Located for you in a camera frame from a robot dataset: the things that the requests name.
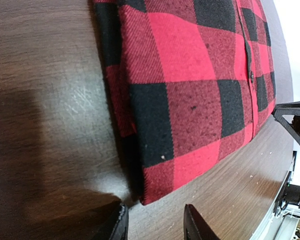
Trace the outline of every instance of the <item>wooden table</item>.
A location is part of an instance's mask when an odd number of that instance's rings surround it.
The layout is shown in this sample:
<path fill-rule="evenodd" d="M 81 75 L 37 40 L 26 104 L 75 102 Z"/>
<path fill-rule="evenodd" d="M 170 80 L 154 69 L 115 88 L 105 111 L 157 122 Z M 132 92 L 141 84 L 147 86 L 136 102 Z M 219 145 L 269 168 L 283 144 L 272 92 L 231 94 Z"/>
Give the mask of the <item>wooden table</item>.
<path fill-rule="evenodd" d="M 272 0 L 277 102 L 292 100 L 288 54 Z M 86 0 L 0 1 L 0 240 L 90 239 L 122 199 L 129 239 L 183 239 L 192 203 L 223 240 L 247 240 L 291 163 L 273 118 L 246 147 L 161 200 L 131 198 Z"/>

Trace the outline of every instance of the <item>red square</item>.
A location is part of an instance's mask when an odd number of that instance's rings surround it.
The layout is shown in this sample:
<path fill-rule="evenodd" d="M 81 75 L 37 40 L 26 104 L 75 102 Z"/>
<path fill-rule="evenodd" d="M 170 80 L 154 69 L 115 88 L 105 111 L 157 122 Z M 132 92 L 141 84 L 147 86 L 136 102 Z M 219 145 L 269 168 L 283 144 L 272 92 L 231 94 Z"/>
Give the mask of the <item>red square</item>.
<path fill-rule="evenodd" d="M 93 3 L 95 3 L 95 4 L 101 4 L 101 3 L 116 4 L 117 0 L 93 0 Z"/>
<path fill-rule="evenodd" d="M 255 64 L 255 72 L 254 72 L 254 77 L 261 77 L 263 73 L 262 69 L 262 59 L 260 59 L 260 51 L 259 51 L 259 43 L 256 41 L 251 41 L 251 46 L 252 46 L 252 52 L 253 52 L 253 59 L 254 59 L 254 64 Z"/>
<path fill-rule="evenodd" d="M 150 204 L 174 190 L 174 160 L 165 161 L 143 169 L 143 205 Z"/>
<path fill-rule="evenodd" d="M 270 72 L 274 72 L 274 62 L 273 62 L 273 58 L 272 58 L 272 48 L 270 46 L 267 46 L 268 48 L 268 59 L 269 59 L 269 68 L 270 68 Z"/>
<path fill-rule="evenodd" d="M 259 5 L 257 4 L 256 0 L 252 0 L 252 6 L 254 14 L 257 15 L 259 18 L 263 19 L 263 15 L 260 11 Z"/>
<path fill-rule="evenodd" d="M 247 145 L 252 140 L 253 132 L 254 132 L 254 126 L 253 123 L 250 123 L 244 129 L 244 141 L 242 146 Z"/>
<path fill-rule="evenodd" d="M 221 161 L 229 154 L 241 148 L 245 142 L 245 129 L 221 139 L 218 160 Z"/>
<path fill-rule="evenodd" d="M 122 74 L 124 71 L 119 70 L 119 65 L 108 66 L 105 71 L 120 136 L 124 138 L 135 133 L 132 127 L 133 114 L 130 107 L 128 82 Z"/>
<path fill-rule="evenodd" d="M 217 141 L 222 136 L 222 109 L 218 83 L 167 83 L 174 156 Z"/>
<path fill-rule="evenodd" d="M 216 79 L 236 79 L 234 66 L 236 51 L 244 52 L 245 49 L 244 45 L 241 49 L 237 48 L 237 34 L 206 26 L 198 26 L 198 29 L 208 50 Z"/>
<path fill-rule="evenodd" d="M 236 2 L 237 2 L 238 6 L 240 8 L 250 9 L 250 10 L 253 11 L 253 5 L 252 5 L 251 1 L 247 1 L 247 0 L 242 1 L 242 0 L 239 0 L 239 1 L 236 1 Z"/>
<path fill-rule="evenodd" d="M 267 45 L 265 22 L 260 17 L 256 16 L 255 23 L 256 23 L 256 33 L 258 36 L 258 43 Z"/>
<path fill-rule="evenodd" d="M 267 107 L 266 109 L 258 112 L 258 124 L 257 124 L 256 132 L 260 131 L 260 128 L 267 121 L 270 114 L 271 114 L 271 112 L 269 113 L 269 107 Z"/>
<path fill-rule="evenodd" d="M 270 73 L 267 73 L 267 74 L 264 75 L 264 82 L 265 82 L 265 88 L 266 88 L 268 103 L 270 103 L 275 98 L 275 90 L 274 90 L 274 85 L 272 83 Z"/>
<path fill-rule="evenodd" d="M 261 14 L 261 19 L 263 19 L 266 22 L 267 19 L 261 1 L 260 0 L 253 0 L 253 1 L 254 1 L 253 5 L 259 6 L 259 10 L 260 10 L 259 14 Z"/>
<path fill-rule="evenodd" d="M 148 16 L 166 82 L 216 79 L 196 24 L 167 13 Z"/>
<path fill-rule="evenodd" d="M 194 0 L 144 0 L 148 13 L 166 13 L 196 24 Z"/>
<path fill-rule="evenodd" d="M 220 140 L 174 159 L 173 189 L 192 181 L 216 165 Z"/>
<path fill-rule="evenodd" d="M 239 34 L 235 35 L 234 74 L 237 80 L 248 80 L 245 39 Z"/>
<path fill-rule="evenodd" d="M 122 23 L 122 52 L 131 84 L 163 83 L 164 74 L 148 14 L 124 5 L 119 8 Z"/>
<path fill-rule="evenodd" d="M 240 87 L 241 87 L 244 125 L 247 126 L 248 124 L 253 122 L 251 93 L 250 93 L 248 81 L 241 80 L 241 81 L 239 81 L 239 83 L 240 83 Z"/>
<path fill-rule="evenodd" d="M 272 114 L 272 112 L 275 109 L 275 105 L 276 105 L 276 99 L 273 99 L 268 106 L 268 116 L 270 116 Z"/>
<path fill-rule="evenodd" d="M 270 64 L 269 64 L 269 55 L 268 55 L 268 46 L 259 44 L 259 53 L 260 53 L 260 62 L 261 62 L 261 69 L 263 74 L 269 74 Z"/>

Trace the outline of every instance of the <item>shirt button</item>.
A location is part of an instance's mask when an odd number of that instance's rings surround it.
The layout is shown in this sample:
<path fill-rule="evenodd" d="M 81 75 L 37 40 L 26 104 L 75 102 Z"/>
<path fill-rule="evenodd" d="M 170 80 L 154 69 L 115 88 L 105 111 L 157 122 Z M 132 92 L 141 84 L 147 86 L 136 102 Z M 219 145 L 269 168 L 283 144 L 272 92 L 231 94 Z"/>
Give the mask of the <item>shirt button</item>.
<path fill-rule="evenodd" d="M 251 79 L 251 83 L 254 83 L 255 75 L 253 71 L 250 72 L 250 79 Z"/>

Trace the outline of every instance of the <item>white wall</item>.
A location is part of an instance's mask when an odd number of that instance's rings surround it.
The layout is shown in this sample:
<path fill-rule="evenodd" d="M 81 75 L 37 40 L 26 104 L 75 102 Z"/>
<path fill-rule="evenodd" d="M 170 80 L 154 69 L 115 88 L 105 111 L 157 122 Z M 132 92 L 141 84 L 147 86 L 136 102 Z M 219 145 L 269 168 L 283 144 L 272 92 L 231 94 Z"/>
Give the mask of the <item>white wall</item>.
<path fill-rule="evenodd" d="M 274 0 L 291 65 L 294 101 L 300 101 L 300 0 Z M 293 184 L 300 185 L 300 146 L 298 151 Z"/>

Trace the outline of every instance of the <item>red and black plaid shirt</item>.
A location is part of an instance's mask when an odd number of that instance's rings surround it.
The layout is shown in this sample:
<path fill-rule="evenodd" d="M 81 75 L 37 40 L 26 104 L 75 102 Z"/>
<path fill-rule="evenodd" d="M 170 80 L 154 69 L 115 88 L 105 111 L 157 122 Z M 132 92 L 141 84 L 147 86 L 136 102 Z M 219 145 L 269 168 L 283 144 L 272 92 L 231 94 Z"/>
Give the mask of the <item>red and black plaid shirt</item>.
<path fill-rule="evenodd" d="M 126 161 L 149 204 L 248 144 L 275 106 L 260 0 L 95 0 Z"/>

